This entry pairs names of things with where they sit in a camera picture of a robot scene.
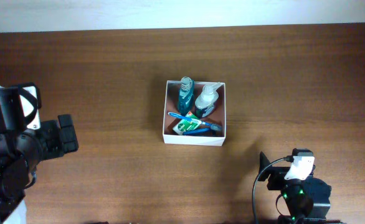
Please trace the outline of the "blue white toothbrush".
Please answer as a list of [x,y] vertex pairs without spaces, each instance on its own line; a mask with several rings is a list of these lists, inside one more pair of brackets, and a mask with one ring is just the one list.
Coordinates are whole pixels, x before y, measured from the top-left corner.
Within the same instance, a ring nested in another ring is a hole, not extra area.
[[207,123],[205,121],[201,121],[200,119],[195,119],[195,118],[188,118],[186,116],[174,113],[174,112],[168,112],[169,116],[172,116],[174,118],[179,118],[179,119],[183,119],[195,124],[199,124],[199,125],[204,125],[204,126],[208,126],[210,127],[213,131],[222,131],[222,126],[218,125],[218,124],[212,124],[212,123]]

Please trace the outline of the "blue disposable razor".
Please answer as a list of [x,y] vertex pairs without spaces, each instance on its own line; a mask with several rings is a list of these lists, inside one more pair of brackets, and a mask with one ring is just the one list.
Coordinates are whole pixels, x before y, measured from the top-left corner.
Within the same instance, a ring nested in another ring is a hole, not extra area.
[[185,131],[182,134],[183,136],[215,136],[216,131],[211,128],[201,128],[190,131]]

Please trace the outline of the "clear soap pump bottle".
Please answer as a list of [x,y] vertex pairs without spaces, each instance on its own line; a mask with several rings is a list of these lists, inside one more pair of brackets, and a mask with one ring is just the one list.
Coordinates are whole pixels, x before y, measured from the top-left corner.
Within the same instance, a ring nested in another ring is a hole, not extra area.
[[195,101],[196,116],[205,118],[216,108],[216,101],[219,98],[217,89],[222,86],[221,82],[204,85],[201,94]]

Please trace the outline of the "green soap bar box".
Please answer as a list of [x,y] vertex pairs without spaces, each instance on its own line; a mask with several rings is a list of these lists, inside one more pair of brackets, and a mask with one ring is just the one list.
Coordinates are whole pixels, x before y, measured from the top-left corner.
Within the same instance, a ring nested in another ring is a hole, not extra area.
[[178,135],[183,135],[186,131],[193,131],[199,127],[199,124],[192,123],[185,119],[181,119],[174,127],[173,131]]

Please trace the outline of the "teal mouthwash bottle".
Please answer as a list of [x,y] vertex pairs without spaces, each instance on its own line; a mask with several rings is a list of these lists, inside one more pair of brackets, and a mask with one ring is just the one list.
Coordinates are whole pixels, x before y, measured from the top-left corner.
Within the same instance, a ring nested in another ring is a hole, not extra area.
[[186,115],[192,108],[194,91],[194,80],[189,77],[181,79],[178,99],[178,111],[182,115]]

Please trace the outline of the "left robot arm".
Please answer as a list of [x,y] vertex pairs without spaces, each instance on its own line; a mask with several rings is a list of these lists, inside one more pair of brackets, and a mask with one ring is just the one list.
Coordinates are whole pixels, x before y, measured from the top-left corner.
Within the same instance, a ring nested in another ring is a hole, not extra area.
[[78,150],[71,115],[41,121],[40,90],[34,83],[0,86],[0,223],[25,223],[26,189],[40,162]]

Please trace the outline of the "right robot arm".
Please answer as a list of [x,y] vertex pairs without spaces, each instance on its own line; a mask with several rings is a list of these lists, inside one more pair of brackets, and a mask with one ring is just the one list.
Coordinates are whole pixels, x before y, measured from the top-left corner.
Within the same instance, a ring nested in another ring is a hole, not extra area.
[[280,214],[277,223],[327,223],[331,186],[313,177],[314,161],[313,152],[306,148],[294,148],[290,155],[273,162],[261,152],[252,199],[257,182],[267,181],[267,189],[279,191],[277,199],[282,198],[289,211],[288,215]]

